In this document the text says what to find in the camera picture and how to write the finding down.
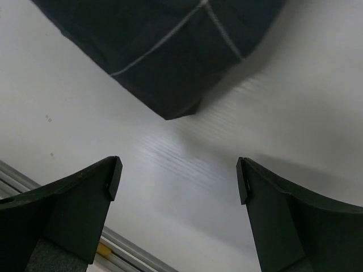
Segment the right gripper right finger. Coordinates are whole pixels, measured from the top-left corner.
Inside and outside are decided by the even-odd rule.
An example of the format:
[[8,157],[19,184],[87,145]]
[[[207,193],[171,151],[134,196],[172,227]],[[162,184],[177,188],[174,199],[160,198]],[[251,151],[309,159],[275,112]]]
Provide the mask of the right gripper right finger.
[[262,271],[362,271],[362,207],[337,201],[237,161]]

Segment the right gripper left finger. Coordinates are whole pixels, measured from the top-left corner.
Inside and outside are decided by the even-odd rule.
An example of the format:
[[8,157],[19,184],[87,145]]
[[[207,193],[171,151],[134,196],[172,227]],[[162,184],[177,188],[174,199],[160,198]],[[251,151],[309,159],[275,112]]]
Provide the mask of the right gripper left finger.
[[93,263],[123,165],[109,156],[1,200],[1,271],[86,271]]

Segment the dark checked cloth placemat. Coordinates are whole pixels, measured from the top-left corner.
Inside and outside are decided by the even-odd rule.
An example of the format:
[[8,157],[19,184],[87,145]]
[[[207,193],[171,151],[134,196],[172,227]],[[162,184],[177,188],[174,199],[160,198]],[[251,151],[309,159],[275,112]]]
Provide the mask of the dark checked cloth placemat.
[[102,70],[165,120],[195,114],[257,47],[285,1],[36,0]]

